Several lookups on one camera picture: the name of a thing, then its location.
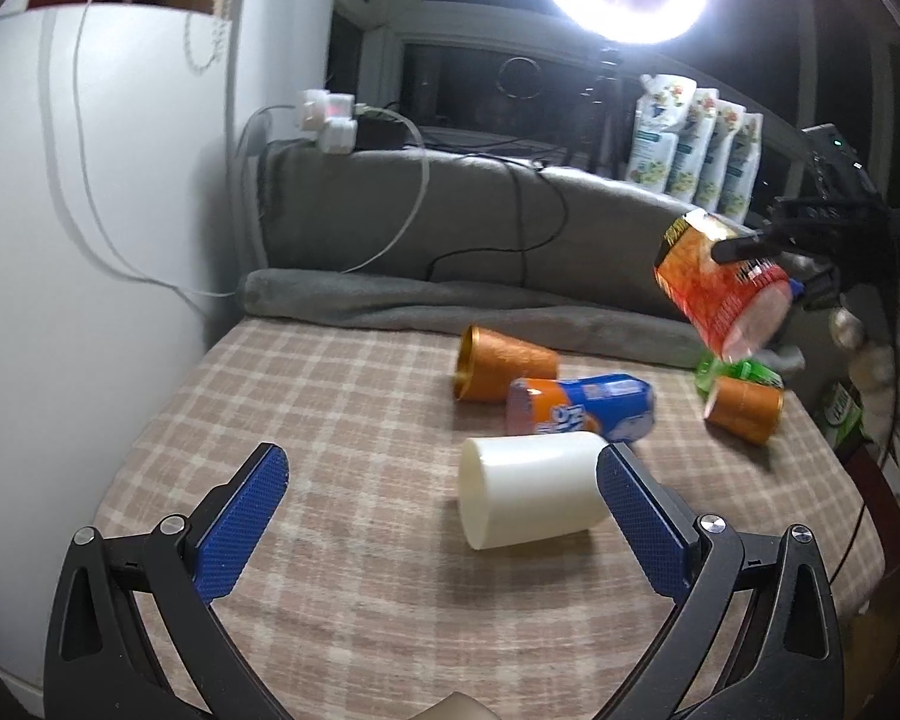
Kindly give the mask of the orange cut plastic bottle cup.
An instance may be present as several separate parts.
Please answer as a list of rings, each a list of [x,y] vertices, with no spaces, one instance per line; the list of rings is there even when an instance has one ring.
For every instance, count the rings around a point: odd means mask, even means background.
[[[717,216],[693,208],[663,234],[653,273],[715,356],[728,362],[749,358],[781,328],[792,305],[792,286],[772,260],[718,263],[717,242],[736,232]]]

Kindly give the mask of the green tea bottle cup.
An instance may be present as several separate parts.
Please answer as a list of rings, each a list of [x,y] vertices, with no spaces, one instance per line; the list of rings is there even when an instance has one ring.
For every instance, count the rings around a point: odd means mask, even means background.
[[[720,377],[729,377],[735,380],[757,383],[764,387],[785,387],[784,379],[772,371],[762,362],[756,359],[743,359],[742,361],[727,362],[716,358],[712,353],[706,353],[697,363],[694,371],[694,387],[702,398],[706,398],[712,390],[713,383]]]

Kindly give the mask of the orange paper cup right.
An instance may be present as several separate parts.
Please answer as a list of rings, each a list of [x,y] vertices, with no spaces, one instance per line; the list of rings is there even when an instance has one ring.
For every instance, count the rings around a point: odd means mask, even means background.
[[[749,444],[766,445],[777,431],[782,408],[780,388],[722,376],[710,387],[704,421]]]

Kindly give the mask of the orange paper cup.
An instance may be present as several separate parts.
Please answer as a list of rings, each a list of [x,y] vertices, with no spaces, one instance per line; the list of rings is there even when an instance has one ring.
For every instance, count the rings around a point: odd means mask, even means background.
[[[470,325],[461,333],[452,392],[458,401],[504,403],[514,380],[555,379],[557,374],[556,351]]]
[[[749,444],[766,445],[777,431],[782,408],[780,388],[722,376],[710,387],[704,421]]]

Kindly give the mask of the orange blue bottle cup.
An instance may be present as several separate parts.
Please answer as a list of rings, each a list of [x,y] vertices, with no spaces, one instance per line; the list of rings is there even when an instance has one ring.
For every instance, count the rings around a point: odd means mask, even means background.
[[[518,379],[510,383],[505,427],[510,436],[587,431],[606,442],[634,442],[655,426],[655,392],[629,374],[585,379]]]

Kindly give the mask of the orange paper cup left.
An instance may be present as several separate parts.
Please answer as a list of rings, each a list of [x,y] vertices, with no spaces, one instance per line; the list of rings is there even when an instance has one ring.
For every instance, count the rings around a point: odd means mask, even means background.
[[[557,374],[556,351],[470,325],[461,333],[452,392],[458,401],[504,403],[514,380],[555,379]]]

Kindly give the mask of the grey rolled blanket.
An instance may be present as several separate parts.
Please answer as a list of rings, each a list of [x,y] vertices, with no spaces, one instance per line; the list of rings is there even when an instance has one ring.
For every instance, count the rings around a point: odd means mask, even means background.
[[[237,289],[245,314],[323,327],[459,335],[471,325],[538,346],[692,369],[704,354],[689,323],[502,284],[267,268]]]

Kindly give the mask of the green paper shopping bag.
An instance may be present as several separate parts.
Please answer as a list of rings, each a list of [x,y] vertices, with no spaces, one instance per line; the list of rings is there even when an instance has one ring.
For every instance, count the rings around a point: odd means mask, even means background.
[[[846,461],[865,442],[859,390],[848,379],[837,380],[826,390],[814,421],[840,461]]]

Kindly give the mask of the grey sofa backrest cushion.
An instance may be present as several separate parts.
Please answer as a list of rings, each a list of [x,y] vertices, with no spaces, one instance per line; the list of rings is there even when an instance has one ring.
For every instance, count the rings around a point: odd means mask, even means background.
[[[653,276],[683,202],[578,169],[403,149],[269,145],[258,167],[274,268],[525,286],[679,319]]]

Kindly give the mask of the white power strip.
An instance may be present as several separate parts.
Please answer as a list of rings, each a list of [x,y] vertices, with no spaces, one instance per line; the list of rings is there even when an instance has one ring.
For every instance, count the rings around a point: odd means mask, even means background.
[[[328,89],[304,89],[297,110],[299,128],[312,133],[325,154],[349,154],[357,138],[356,99]]]

